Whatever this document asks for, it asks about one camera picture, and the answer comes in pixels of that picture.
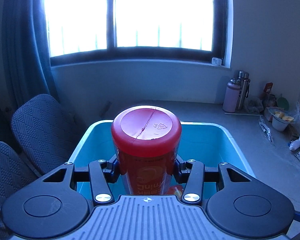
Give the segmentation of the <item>red canister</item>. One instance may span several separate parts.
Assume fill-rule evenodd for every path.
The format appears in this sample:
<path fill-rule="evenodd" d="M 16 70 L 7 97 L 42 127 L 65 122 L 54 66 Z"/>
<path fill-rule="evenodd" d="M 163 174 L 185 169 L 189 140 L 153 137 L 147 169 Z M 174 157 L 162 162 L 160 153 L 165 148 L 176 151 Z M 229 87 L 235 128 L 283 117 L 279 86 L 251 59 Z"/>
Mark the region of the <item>red canister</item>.
<path fill-rule="evenodd" d="M 181 131 L 178 117 L 161 107 L 135 106 L 115 117 L 111 136 L 128 194 L 168 192 Z"/>

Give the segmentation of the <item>blue plastic storage bin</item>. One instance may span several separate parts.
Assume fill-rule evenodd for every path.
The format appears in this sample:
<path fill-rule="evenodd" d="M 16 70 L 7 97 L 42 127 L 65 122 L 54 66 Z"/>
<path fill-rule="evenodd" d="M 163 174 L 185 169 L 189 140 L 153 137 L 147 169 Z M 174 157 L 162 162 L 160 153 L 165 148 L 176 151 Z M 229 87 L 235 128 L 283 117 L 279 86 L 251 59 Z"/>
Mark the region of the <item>blue plastic storage bin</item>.
<path fill-rule="evenodd" d="M 112 120 L 92 124 L 74 149 L 69 161 L 75 167 L 87 167 L 96 160 L 109 160 L 117 152 L 111 136 Z M 248 161 L 229 131 L 221 125 L 207 122 L 182 122 L 178 155 L 187 161 L 194 159 L 206 167 L 230 163 L 253 176 Z"/>

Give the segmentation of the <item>far grey fabric chair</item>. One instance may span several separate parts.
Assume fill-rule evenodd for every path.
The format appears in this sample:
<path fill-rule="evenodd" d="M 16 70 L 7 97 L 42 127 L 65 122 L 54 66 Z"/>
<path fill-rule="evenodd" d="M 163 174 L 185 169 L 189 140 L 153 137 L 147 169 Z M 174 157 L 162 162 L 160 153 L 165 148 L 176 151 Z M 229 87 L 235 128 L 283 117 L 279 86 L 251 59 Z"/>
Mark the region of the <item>far grey fabric chair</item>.
<path fill-rule="evenodd" d="M 20 106 L 12 116 L 11 128 L 41 175 L 67 162 L 80 140 L 73 117 L 48 94 L 35 96 Z"/>

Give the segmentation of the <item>grey fabric chair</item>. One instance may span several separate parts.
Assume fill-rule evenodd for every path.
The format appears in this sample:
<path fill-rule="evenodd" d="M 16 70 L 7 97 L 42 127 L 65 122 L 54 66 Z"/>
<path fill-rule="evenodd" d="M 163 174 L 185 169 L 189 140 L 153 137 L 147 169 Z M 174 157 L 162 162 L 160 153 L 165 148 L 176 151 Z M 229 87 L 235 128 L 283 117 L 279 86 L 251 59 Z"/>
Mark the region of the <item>grey fabric chair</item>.
<path fill-rule="evenodd" d="M 67 162 L 80 140 L 73 117 L 48 94 L 35 96 L 20 106 L 12 116 L 11 128 L 41 175 Z"/>
<path fill-rule="evenodd" d="M 0 141 L 0 239 L 9 238 L 1 216 L 3 203 L 10 195 L 37 178 L 19 155 L 9 145 Z"/>

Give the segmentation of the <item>pink water bottle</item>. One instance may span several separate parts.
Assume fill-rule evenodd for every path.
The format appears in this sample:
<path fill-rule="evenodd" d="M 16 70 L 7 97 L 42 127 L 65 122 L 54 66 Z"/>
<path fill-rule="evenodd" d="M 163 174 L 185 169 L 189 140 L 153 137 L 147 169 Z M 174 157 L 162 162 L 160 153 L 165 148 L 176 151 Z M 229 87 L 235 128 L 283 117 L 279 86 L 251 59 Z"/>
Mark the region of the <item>pink water bottle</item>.
<path fill-rule="evenodd" d="M 223 102 L 223 110 L 227 113 L 234 113 L 237 107 L 241 87 L 239 80 L 232 78 L 226 87 L 225 97 Z"/>

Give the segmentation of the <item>near grey fabric chair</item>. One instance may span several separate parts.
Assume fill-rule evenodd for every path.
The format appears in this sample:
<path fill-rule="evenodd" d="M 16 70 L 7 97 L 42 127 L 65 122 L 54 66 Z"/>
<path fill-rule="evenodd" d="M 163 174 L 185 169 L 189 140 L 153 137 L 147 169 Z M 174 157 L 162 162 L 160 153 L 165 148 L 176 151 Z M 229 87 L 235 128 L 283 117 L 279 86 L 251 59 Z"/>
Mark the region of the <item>near grey fabric chair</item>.
<path fill-rule="evenodd" d="M 1 216 L 3 203 L 10 195 L 37 178 L 19 155 L 9 145 L 0 141 L 0 239 L 9 238 Z"/>

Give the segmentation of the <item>white bowl with food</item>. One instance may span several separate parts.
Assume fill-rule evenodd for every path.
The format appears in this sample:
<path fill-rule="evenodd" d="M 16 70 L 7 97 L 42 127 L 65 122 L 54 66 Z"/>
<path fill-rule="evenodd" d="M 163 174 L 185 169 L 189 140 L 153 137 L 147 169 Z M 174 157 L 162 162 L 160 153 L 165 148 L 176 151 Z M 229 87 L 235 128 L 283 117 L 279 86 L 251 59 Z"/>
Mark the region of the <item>white bowl with food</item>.
<path fill-rule="evenodd" d="M 270 109 L 269 110 L 273 119 L 272 126 L 279 132 L 284 131 L 287 126 L 294 122 L 294 118 L 287 113 L 278 110 L 278 109 Z"/>

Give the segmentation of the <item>steel thermos bottle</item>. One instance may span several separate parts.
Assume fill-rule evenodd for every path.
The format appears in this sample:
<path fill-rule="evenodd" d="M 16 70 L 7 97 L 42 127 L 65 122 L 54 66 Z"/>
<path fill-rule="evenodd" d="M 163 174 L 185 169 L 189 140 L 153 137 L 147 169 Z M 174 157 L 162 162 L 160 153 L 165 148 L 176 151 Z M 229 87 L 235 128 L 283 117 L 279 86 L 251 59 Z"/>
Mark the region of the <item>steel thermos bottle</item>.
<path fill-rule="evenodd" d="M 249 86 L 250 86 L 249 73 L 240 70 L 238 72 L 238 80 L 239 80 L 239 85 L 241 87 L 241 90 L 239 93 L 236 109 L 241 110 L 243 108 L 245 98 L 247 98 L 249 95 Z"/>

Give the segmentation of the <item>white device on windowsill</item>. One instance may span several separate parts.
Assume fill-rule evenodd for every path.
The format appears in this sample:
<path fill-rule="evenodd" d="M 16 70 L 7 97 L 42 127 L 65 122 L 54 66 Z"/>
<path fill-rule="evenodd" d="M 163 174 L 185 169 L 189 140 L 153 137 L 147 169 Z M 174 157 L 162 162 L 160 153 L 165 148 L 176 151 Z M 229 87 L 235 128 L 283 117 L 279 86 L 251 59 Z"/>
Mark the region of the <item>white device on windowsill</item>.
<path fill-rule="evenodd" d="M 222 59 L 213 57 L 211 60 L 211 64 L 214 66 L 221 66 L 222 65 Z"/>

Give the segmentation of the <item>small red box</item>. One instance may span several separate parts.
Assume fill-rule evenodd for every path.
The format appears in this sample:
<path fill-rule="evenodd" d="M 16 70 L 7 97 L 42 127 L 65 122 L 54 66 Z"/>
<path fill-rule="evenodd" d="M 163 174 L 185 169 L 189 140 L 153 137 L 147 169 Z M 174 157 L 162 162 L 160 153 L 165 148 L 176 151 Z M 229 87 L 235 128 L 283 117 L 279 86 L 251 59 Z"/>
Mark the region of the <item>small red box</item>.
<path fill-rule="evenodd" d="M 263 92 L 269 94 L 271 92 L 272 87 L 273 87 L 272 82 L 266 83 Z"/>

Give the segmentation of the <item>green round lid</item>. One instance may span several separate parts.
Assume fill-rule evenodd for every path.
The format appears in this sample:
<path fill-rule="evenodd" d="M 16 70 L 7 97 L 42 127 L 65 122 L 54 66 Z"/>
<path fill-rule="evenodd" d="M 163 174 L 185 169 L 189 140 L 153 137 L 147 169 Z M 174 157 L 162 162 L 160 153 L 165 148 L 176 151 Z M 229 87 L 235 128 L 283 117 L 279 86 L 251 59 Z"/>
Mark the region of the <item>green round lid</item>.
<path fill-rule="evenodd" d="M 289 102 L 282 96 L 282 94 L 277 98 L 277 106 L 285 111 L 289 110 Z"/>

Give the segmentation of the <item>dark blue curtain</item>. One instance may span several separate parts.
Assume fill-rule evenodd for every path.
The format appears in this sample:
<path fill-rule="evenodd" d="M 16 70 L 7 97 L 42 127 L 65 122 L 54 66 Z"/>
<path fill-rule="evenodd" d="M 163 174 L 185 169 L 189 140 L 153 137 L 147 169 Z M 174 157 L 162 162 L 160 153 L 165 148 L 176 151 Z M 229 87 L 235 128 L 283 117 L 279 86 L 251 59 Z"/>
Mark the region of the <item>dark blue curtain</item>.
<path fill-rule="evenodd" d="M 2 58 L 14 109 L 39 94 L 58 99 L 51 72 L 44 0 L 4 0 Z"/>

